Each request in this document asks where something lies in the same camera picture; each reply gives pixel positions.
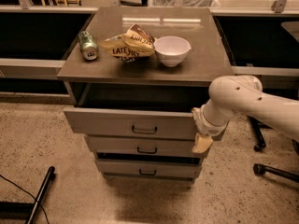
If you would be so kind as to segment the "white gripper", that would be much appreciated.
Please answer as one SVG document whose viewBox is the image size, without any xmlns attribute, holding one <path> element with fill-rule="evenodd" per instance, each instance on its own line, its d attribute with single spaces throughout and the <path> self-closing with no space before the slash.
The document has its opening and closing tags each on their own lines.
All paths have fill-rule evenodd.
<svg viewBox="0 0 299 224">
<path fill-rule="evenodd" d="M 218 136 L 226 129 L 228 119 L 214 105 L 194 107 L 192 113 L 198 131 L 192 152 L 201 154 L 212 145 L 213 139 L 210 136 Z"/>
</svg>

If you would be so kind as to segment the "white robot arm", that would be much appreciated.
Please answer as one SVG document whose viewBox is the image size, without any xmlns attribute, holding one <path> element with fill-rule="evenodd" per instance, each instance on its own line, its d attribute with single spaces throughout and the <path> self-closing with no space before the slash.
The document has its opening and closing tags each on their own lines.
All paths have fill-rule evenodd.
<svg viewBox="0 0 299 224">
<path fill-rule="evenodd" d="M 263 92 L 257 77 L 218 77 L 210 84 L 208 94 L 205 105 L 192 109 L 197 128 L 193 153 L 206 152 L 213 137 L 223 133 L 237 113 L 255 118 L 299 142 L 299 101 Z"/>
</svg>

